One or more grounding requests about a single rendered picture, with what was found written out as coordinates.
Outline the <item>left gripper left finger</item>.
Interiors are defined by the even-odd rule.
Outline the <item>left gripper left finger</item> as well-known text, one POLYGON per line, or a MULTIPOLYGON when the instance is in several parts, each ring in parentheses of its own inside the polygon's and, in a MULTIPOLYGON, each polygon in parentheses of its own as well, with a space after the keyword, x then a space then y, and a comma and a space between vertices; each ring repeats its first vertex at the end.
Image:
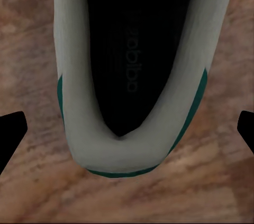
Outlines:
POLYGON ((0 117, 0 174, 28 130, 23 111, 0 117))

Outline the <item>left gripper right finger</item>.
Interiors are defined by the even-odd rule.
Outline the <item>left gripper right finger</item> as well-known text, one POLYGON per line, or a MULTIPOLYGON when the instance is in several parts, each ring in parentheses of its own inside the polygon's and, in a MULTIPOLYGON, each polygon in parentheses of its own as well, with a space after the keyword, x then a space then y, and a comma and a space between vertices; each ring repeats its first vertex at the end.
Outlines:
POLYGON ((254 153, 254 113, 242 111, 237 129, 254 153))

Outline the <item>gym shoe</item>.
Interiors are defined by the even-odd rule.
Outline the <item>gym shoe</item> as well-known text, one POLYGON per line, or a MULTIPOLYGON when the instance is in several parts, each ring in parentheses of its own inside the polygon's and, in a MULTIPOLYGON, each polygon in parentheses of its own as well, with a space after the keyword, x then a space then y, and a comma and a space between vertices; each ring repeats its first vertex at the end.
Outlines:
POLYGON ((202 100, 230 0, 54 0, 57 95, 74 162, 148 173, 202 100))

